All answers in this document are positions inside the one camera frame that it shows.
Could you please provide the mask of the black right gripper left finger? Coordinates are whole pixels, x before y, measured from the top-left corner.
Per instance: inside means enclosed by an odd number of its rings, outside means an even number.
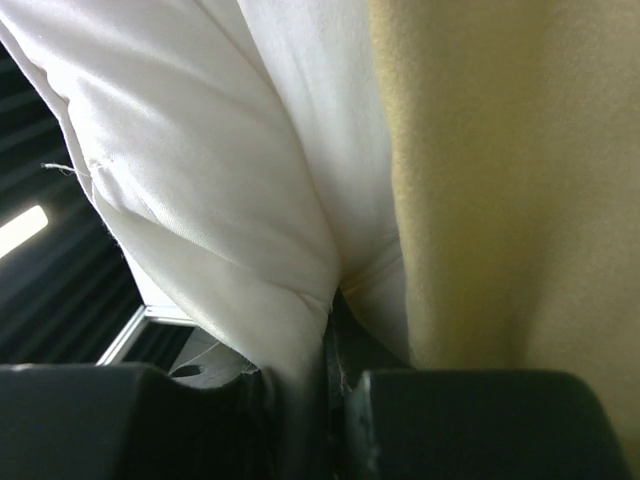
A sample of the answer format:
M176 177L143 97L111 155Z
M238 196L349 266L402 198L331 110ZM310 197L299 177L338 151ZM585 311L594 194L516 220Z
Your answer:
M259 372L198 387L143 364L1 369L4 479L274 479Z

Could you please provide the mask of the white pillow yellow edge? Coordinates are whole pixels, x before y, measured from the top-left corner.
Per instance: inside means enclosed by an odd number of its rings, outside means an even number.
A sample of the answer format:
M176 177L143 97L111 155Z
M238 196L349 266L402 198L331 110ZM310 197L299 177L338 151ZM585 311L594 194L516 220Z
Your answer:
M308 380L342 292L408 355L391 149L363 1L5 1L130 258L205 330Z

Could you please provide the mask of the blue beige white plaid pillowcase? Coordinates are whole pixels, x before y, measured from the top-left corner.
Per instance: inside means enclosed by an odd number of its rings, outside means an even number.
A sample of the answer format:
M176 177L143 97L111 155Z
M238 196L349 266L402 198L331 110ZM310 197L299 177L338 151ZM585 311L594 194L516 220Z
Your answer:
M411 361L584 379L639 448L639 5L373 1Z

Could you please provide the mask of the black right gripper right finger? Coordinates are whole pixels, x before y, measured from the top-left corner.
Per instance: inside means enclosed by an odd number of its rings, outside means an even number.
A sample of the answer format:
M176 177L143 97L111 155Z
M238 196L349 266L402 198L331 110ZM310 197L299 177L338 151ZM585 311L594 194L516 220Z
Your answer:
M336 295L325 333L337 479L628 479L598 398L549 370L417 370Z

